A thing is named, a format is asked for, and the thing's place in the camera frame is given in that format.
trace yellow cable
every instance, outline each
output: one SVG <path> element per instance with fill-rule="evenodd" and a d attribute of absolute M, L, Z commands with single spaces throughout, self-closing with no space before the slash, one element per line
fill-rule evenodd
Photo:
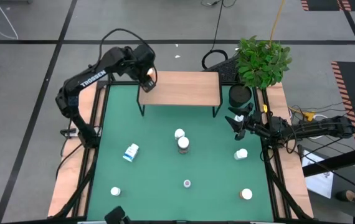
<path fill-rule="evenodd" d="M 276 24 L 278 19 L 280 18 L 280 14 L 282 13 L 282 9 L 283 9 L 283 5 L 284 5 L 285 0 L 282 0 L 282 3 L 280 4 L 280 8 L 278 9 L 278 13 L 276 16 L 276 20 L 275 23 L 273 24 L 273 28 L 272 28 L 272 33 L 270 34 L 270 41 L 269 41 L 269 46 L 272 46 L 272 39 L 273 39 L 273 34 L 275 32 L 276 29 Z"/>

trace concrete floor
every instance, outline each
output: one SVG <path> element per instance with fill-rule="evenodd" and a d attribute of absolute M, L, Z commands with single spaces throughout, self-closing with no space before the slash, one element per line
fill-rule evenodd
<path fill-rule="evenodd" d="M 64 20 L 73 0 L 36 0 L 33 4 L 2 3 L 21 40 L 54 40 L 60 36 Z M 238 0 L 234 7 L 223 8 L 218 39 L 237 40 L 258 35 L 268 39 L 278 1 Z M 68 26 L 65 40 L 100 40 L 109 30 L 123 27 L 144 39 L 151 40 L 211 40 L 214 37 L 219 5 L 208 8 L 200 0 L 78 0 Z M 355 12 L 351 12 L 355 21 Z M 0 13 L 0 30 L 12 35 L 12 30 Z M 299 0 L 288 1 L 275 32 L 277 40 L 355 40 L 342 11 L 305 12 Z M 108 40 L 130 40 L 132 36 L 115 34 Z M 11 193 L 3 222 L 43 219 L 55 183 L 55 170 L 60 162 L 63 137 L 59 130 L 68 125 L 54 102 L 62 82 L 94 63 L 97 45 L 64 44 L 50 80 L 44 80 L 52 58 L 54 44 L 0 44 L 0 199 L 14 160 L 20 149 L 42 82 L 49 82 L 38 119 L 14 190 Z M 289 45 L 293 62 L 283 80 L 289 105 L 321 107 L 342 102 L 330 62 L 355 62 L 355 45 Z M 202 70 L 201 59 L 211 45 L 153 44 L 158 70 Z M 234 54 L 235 45 L 217 44 L 215 49 Z M 221 62 L 220 55 L 211 55 L 206 64 Z M 336 111 L 326 116 L 342 114 Z M 326 138 L 316 140 L 321 144 Z M 355 147 L 353 139 L 341 141 Z M 303 141 L 310 149 L 317 144 Z M 331 147 L 348 152 L 339 144 Z M 327 156 L 339 153 L 330 149 L 320 152 Z M 326 213 L 320 203 L 312 201 L 320 220 L 351 222 L 351 217 L 339 212 Z"/>

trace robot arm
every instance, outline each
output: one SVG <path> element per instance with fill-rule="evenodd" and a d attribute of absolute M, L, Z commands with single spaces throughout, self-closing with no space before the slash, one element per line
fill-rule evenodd
<path fill-rule="evenodd" d="M 252 115 L 249 115 L 252 107 L 253 105 L 250 103 L 242 109 L 229 108 L 231 112 L 238 116 L 244 115 L 242 121 L 236 121 L 228 116 L 225 117 L 234 132 L 237 133 L 236 140 L 244 138 L 245 130 L 266 139 L 271 146 L 274 146 L 278 141 L 288 141 L 294 138 L 303 139 L 320 135 L 350 138 L 355 133 L 351 120 L 344 116 L 335 116 L 321 121 L 300 123 L 293 126 L 290 126 L 282 118 L 272 116 L 269 122 L 263 125 L 259 111 L 254 111 Z"/>
<path fill-rule="evenodd" d="M 154 60 L 154 52 L 146 45 L 139 45 L 134 50 L 130 47 L 113 47 L 96 65 L 89 65 L 86 70 L 64 82 L 55 100 L 63 116 L 71 119 L 77 126 L 78 137 L 84 147 L 97 147 L 99 137 L 79 113 L 79 93 L 102 77 L 113 73 L 119 76 L 127 73 L 133 80 L 138 80 L 145 92 L 149 92 L 156 85 L 147 75 L 148 70 L 154 67 Z"/>

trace table leg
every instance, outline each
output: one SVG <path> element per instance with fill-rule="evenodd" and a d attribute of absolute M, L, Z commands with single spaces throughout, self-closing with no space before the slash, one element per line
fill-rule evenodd
<path fill-rule="evenodd" d="M 140 103 L 138 102 L 139 110 L 142 116 L 144 116 L 144 109 L 146 109 L 146 105 L 143 105 L 143 108 L 141 107 Z"/>
<path fill-rule="evenodd" d="M 138 85 L 138 94 L 136 96 L 136 102 L 138 103 L 141 115 L 144 116 L 144 109 L 146 109 L 146 105 L 143 105 L 143 107 L 141 107 L 140 102 L 139 102 L 139 95 L 140 95 L 140 85 Z"/>
<path fill-rule="evenodd" d="M 217 107 L 216 111 L 215 111 L 215 106 L 212 107 L 212 115 L 213 115 L 214 118 L 216 117 L 217 113 L 219 112 L 219 109 L 220 109 L 221 106 L 222 106 L 222 104 L 220 104 Z"/>
<path fill-rule="evenodd" d="M 218 73 L 218 78 L 219 78 L 219 98 L 220 98 L 220 104 L 217 107 L 216 111 L 215 111 L 215 106 L 212 107 L 212 115 L 215 118 L 217 113 L 219 112 L 220 107 L 223 104 L 223 94 L 222 94 L 222 77 L 220 75 L 220 73 Z"/>

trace orange and black tape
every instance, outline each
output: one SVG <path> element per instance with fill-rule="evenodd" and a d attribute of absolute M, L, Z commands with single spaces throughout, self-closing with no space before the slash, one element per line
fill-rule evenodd
<path fill-rule="evenodd" d="M 347 112 L 346 117 L 351 120 L 352 125 L 355 127 L 355 112 L 352 110 L 352 103 L 349 99 L 348 91 L 345 86 L 345 82 L 341 75 L 341 70 L 339 69 L 339 65 L 337 62 L 331 62 L 331 66 L 333 68 L 333 73 L 335 80 L 337 82 L 337 86 L 339 89 L 339 94 L 341 94 L 342 101 L 344 103 L 345 111 Z"/>
<path fill-rule="evenodd" d="M 352 7 L 348 0 L 337 0 L 337 3 L 340 10 L 352 11 Z"/>
<path fill-rule="evenodd" d="M 301 3 L 302 3 L 303 10 L 309 11 L 308 1 L 307 0 L 301 0 Z"/>

